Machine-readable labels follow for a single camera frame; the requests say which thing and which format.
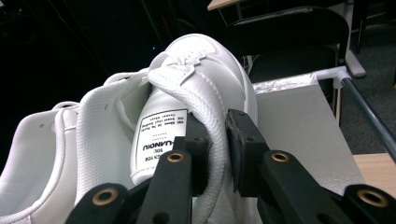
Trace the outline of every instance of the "metal rod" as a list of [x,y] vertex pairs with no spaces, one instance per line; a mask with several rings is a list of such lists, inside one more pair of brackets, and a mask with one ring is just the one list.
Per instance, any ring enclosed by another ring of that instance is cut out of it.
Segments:
[[389,131],[387,126],[381,120],[381,118],[375,113],[367,101],[361,96],[359,91],[356,89],[355,85],[352,83],[350,78],[343,78],[341,83],[346,88],[346,90],[352,96],[352,99],[361,110],[364,117],[367,118],[375,133],[383,141],[388,154],[392,157],[393,161],[396,163],[396,139]]
[[363,19],[361,19],[361,24],[359,26],[359,34],[358,34],[358,44],[356,46],[356,53],[361,52],[361,32],[363,30]]

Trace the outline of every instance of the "screw hole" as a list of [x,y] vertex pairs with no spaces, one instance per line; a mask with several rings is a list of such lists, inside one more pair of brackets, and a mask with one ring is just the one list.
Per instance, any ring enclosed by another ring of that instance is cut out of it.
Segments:
[[95,205],[102,206],[112,203],[117,198],[117,196],[118,192],[116,189],[102,189],[99,192],[95,193],[95,195],[93,195],[92,202]]
[[184,160],[184,156],[182,154],[179,154],[179,153],[173,153],[173,154],[170,154],[167,157],[167,159],[170,162],[180,162],[180,161]]
[[280,161],[280,162],[289,161],[289,156],[287,156],[286,154],[283,154],[283,153],[279,153],[279,152],[272,154],[271,157],[274,161]]
[[358,196],[362,201],[375,207],[388,206],[388,200],[382,194],[369,189],[358,190]]

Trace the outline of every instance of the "chair backrest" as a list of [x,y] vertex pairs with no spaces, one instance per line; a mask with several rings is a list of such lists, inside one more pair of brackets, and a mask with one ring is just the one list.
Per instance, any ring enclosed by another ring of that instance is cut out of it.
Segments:
[[338,45],[338,65],[344,65],[349,27],[325,7],[295,7],[232,23],[219,40],[235,56]]

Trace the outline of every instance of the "desk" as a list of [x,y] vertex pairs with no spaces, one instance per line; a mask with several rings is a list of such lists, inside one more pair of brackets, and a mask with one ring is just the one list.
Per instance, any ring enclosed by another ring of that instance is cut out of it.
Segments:
[[241,0],[212,0],[209,4],[209,6],[207,6],[207,10],[211,11],[214,9],[219,9],[222,7],[228,7],[234,4],[239,3]]
[[354,155],[367,185],[396,198],[396,165],[388,153]]

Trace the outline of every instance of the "shoe upper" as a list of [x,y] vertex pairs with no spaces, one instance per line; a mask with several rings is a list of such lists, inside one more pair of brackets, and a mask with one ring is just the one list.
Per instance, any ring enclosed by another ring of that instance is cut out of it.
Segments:
[[82,98],[77,123],[76,203],[101,184],[134,186],[129,164],[136,124],[151,92],[146,75],[146,69],[115,74]]
[[0,223],[65,222],[76,198],[77,116],[67,102],[20,122],[0,176]]
[[206,35],[184,35],[152,62],[148,80],[182,102],[212,140],[209,179],[193,204],[194,223],[240,223],[248,200],[233,193],[225,118],[229,108],[257,120],[257,105],[245,70],[219,42]]

